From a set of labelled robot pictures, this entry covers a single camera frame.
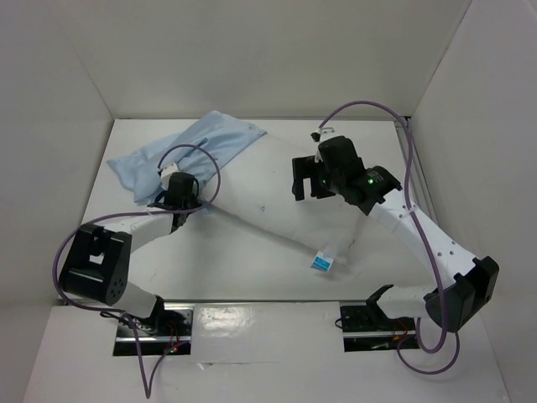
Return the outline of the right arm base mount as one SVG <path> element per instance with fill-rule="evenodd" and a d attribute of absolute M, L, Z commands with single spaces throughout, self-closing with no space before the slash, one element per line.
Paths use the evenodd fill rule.
<path fill-rule="evenodd" d="M 413 319 L 389 319 L 365 302 L 340 305 L 334 325 L 342 331 L 347 353 L 396 350 L 399 344 L 401 349 L 419 348 Z"/>

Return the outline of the light blue pillowcase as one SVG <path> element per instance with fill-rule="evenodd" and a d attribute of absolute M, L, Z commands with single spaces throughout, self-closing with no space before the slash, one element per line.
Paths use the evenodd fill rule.
<path fill-rule="evenodd" d="M 137 204 L 154 199 L 162 190 L 159 171 L 169 163 L 192 174 L 204 187 L 216 174 L 266 131 L 259 126 L 212 111 L 186 130 L 155 140 L 129 155 L 107 163 L 121 186 Z"/>

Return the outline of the white pillow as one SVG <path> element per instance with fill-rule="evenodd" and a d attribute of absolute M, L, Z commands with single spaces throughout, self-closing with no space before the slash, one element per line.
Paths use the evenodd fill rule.
<path fill-rule="evenodd" d="M 296 201 L 292 159 L 302 148 L 265 134 L 221 168 L 201 188 L 212 205 L 269 233 L 301 243 L 338 264 L 346 264 L 357 233 L 358 213 L 341 196 Z"/>

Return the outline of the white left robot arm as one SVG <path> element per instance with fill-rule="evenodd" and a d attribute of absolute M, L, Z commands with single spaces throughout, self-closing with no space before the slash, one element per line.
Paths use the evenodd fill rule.
<path fill-rule="evenodd" d="M 87 223 L 78 228 L 59 276 L 60 289 L 86 300 L 98 301 L 113 311 L 125 311 L 148 335 L 162 331 L 162 297 L 128 281 L 131 254 L 184 225 L 197 200 L 198 180 L 173 173 L 147 214 L 126 217 L 106 226 Z"/>

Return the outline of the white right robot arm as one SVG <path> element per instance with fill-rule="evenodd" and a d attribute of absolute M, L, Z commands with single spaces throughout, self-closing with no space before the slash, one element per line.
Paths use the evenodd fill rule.
<path fill-rule="evenodd" d="M 366 318 L 376 329 L 401 317 L 428 317 L 442 330 L 458 332 L 492 298 L 499 273 L 491 257 L 477 257 L 438 227 L 382 166 L 366 167 L 353 142 L 337 136 L 316 154 L 292 160 L 295 199 L 305 198 L 304 181 L 316 199 L 342 196 L 387 228 L 427 269 L 435 288 L 385 285 L 368 298 Z"/>

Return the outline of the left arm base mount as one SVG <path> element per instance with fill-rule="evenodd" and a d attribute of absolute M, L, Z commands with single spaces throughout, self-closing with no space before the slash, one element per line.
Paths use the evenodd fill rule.
<path fill-rule="evenodd" d="M 171 356 L 190 355 L 194 307 L 193 303 L 165 302 L 164 315 L 156 327 L 147 327 L 134 318 L 142 355 L 159 356 L 164 352 Z M 101 313 L 101 317 L 117 322 L 112 355 L 136 356 L 134 332 L 127 320 L 118 314 Z"/>

